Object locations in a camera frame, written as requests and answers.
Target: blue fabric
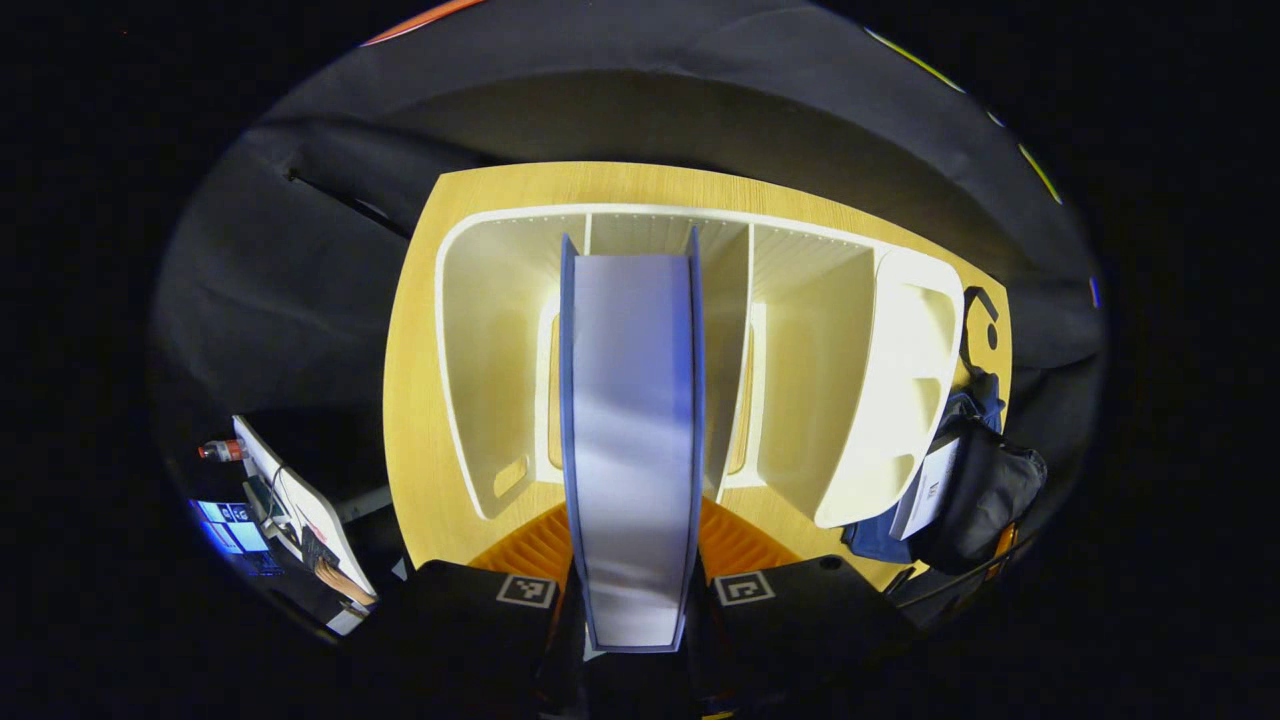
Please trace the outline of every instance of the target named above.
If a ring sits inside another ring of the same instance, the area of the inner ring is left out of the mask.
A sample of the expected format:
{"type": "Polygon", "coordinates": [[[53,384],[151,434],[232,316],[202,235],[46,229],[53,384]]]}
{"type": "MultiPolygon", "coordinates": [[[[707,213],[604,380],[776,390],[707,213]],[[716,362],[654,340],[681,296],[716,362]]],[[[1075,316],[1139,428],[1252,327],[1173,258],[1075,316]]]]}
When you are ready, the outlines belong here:
{"type": "MultiPolygon", "coordinates": [[[[982,418],[988,428],[1000,432],[1000,411],[1005,402],[1000,400],[1000,378],[991,373],[973,370],[973,382],[969,387],[956,391],[947,398],[947,405],[942,410],[942,420],[938,421],[938,433],[946,432],[947,427],[963,418],[982,418]]],[[[840,542],[849,546],[849,551],[859,557],[870,557],[881,562],[899,562],[908,565],[915,561],[906,541],[890,537],[888,530],[893,527],[893,515],[897,512],[895,502],[888,510],[879,515],[845,527],[840,536],[840,542]]]]}

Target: orange ribbed pad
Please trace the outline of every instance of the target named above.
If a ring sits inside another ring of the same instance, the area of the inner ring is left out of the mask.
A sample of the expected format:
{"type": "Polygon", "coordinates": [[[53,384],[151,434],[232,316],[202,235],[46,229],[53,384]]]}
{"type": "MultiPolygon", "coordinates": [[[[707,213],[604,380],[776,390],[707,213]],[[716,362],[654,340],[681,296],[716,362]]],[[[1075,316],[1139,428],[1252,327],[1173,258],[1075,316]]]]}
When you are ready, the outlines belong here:
{"type": "MultiPolygon", "coordinates": [[[[698,548],[708,582],[719,575],[767,570],[800,557],[733,512],[703,498],[698,548]]],[[[573,544],[564,505],[543,512],[471,561],[472,568],[552,578],[564,587],[573,544]]]]}

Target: computer screen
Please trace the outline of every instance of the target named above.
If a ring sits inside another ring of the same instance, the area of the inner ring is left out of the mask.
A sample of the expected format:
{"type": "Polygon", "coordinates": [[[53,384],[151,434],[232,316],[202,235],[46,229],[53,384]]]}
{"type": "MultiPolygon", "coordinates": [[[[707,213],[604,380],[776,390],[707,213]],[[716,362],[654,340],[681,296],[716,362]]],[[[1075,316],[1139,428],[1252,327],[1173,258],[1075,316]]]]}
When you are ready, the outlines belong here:
{"type": "Polygon", "coordinates": [[[247,575],[284,573],[271,556],[271,548],[253,521],[253,512],[248,505],[192,500],[191,509],[209,542],[237,570],[247,575]]]}

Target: yellow strip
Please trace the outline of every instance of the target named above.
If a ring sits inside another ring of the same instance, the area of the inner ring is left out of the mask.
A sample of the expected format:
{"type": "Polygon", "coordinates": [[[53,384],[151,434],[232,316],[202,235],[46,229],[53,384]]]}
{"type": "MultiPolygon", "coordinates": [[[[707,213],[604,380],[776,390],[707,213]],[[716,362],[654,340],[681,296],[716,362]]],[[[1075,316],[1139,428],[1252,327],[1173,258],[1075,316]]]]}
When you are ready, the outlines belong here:
{"type": "Polygon", "coordinates": [[[887,45],[887,46],[892,47],[893,50],[896,50],[899,55],[901,55],[901,56],[906,58],[908,60],[910,60],[910,61],[915,63],[916,65],[920,65],[922,68],[924,68],[925,70],[928,70],[928,73],[929,73],[931,76],[933,76],[933,77],[936,77],[936,78],[941,79],[942,82],[945,82],[945,83],[947,83],[947,85],[950,85],[952,90],[956,90],[956,91],[959,91],[959,92],[964,92],[964,90],[961,90],[959,85],[956,85],[956,83],[951,82],[950,79],[947,79],[947,77],[946,77],[945,74],[942,74],[942,73],[940,73],[938,70],[934,70],[933,68],[931,68],[931,67],[928,65],[928,63],[925,63],[924,60],[922,60],[922,59],[916,58],[915,55],[911,55],[910,53],[908,53],[906,50],[902,50],[902,49],[901,49],[901,47],[899,47],[897,45],[893,45],[893,44],[892,44],[892,42],[890,42],[888,40],[884,40],[883,37],[881,37],[881,36],[876,35],[874,32],[872,32],[872,31],[870,31],[870,28],[865,28],[865,27],[864,27],[863,29],[865,29],[865,31],[867,31],[867,35],[869,35],[869,36],[874,37],[876,40],[879,40],[879,41],[881,41],[881,42],[883,42],[884,45],[887,45]]]}
{"type": "Polygon", "coordinates": [[[1036,163],[1036,158],[1032,158],[1032,154],[1027,151],[1027,147],[1024,147],[1021,142],[1018,143],[1018,149],[1023,151],[1023,158],[1027,158],[1027,161],[1032,164],[1032,169],[1041,177],[1041,182],[1043,182],[1044,187],[1048,188],[1048,193],[1053,196],[1053,200],[1057,200],[1059,205],[1061,205],[1062,197],[1056,190],[1053,190],[1053,183],[1048,182],[1048,176],[1044,174],[1044,170],[1039,169],[1039,164],[1036,163]]]}

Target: blue edge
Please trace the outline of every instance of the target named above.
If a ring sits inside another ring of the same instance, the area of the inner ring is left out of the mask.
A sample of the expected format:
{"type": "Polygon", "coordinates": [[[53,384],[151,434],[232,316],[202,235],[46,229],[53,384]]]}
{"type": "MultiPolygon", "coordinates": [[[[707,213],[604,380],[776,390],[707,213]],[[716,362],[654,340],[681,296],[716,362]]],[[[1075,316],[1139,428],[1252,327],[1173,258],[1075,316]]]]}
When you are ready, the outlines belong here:
{"type": "MultiPolygon", "coordinates": [[[[582,547],[582,527],[577,516],[577,464],[573,456],[573,259],[577,249],[564,233],[561,245],[561,447],[564,459],[564,500],[568,510],[568,532],[575,550],[582,547]]],[[[690,478],[689,506],[689,553],[685,557],[685,580],[681,583],[681,602],[689,602],[689,584],[694,577],[694,564],[698,560],[698,528],[703,510],[703,438],[707,432],[707,364],[703,338],[703,281],[701,255],[698,246],[698,227],[692,228],[689,240],[689,288],[692,311],[692,350],[694,350],[694,469],[690,478]]],[[[588,592],[586,560],[581,552],[573,552],[573,566],[582,580],[582,601],[586,607],[586,628],[591,635],[591,647],[602,652],[673,652],[680,648],[685,634],[685,609],[680,610],[680,620],[671,644],[664,646],[602,646],[595,635],[595,619],[591,615],[591,596],[588,592]]]]}

